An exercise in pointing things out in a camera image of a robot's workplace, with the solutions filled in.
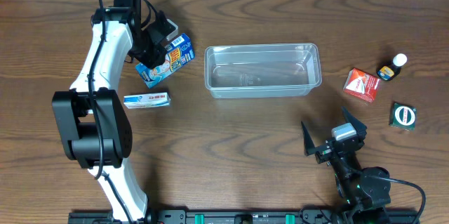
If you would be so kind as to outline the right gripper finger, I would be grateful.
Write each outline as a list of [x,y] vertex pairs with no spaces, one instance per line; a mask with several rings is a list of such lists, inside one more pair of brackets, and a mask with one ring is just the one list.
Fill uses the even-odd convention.
[[354,117],[347,108],[342,107],[342,113],[347,123],[350,123],[357,133],[366,133],[367,126]]
[[316,147],[303,121],[301,121],[301,126],[304,138],[304,155],[310,156],[315,154]]

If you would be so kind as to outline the blue fever patch box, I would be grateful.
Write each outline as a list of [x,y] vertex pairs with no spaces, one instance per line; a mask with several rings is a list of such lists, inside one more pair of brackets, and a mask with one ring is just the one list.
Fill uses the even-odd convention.
[[189,61],[195,59],[191,39],[185,33],[172,40],[165,49],[167,54],[161,65],[153,69],[147,68],[142,63],[135,66],[136,71],[148,88],[154,87]]

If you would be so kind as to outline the red white medicine box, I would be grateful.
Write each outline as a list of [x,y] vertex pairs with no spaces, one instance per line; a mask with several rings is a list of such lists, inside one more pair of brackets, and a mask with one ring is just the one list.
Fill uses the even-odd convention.
[[359,69],[349,71],[343,91],[352,96],[372,103],[377,95],[380,79]]

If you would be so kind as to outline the white blue medicine box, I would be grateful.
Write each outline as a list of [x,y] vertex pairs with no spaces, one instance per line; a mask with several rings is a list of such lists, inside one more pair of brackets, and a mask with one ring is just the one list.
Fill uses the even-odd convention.
[[170,97],[167,93],[127,95],[123,102],[128,109],[164,107],[170,105]]

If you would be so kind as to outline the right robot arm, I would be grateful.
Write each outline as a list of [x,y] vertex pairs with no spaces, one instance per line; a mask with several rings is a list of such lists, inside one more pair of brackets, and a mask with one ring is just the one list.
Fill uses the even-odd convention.
[[367,126],[343,107],[345,123],[331,130],[331,138],[316,146],[304,123],[304,154],[333,168],[337,191],[347,204],[331,214],[333,223],[388,223],[385,206],[391,202],[389,172],[382,167],[362,168],[356,151],[364,146]]

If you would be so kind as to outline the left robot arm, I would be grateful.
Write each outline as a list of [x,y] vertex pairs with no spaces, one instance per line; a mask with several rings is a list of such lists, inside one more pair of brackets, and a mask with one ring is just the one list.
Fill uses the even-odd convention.
[[78,161],[100,183],[111,211],[74,212],[69,223],[158,223],[130,165],[132,128],[117,94],[126,57],[153,69],[165,61],[164,43],[177,26],[162,11],[155,21],[141,19],[145,0],[114,0],[91,18],[93,39],[79,76],[53,95],[52,107],[70,160]]

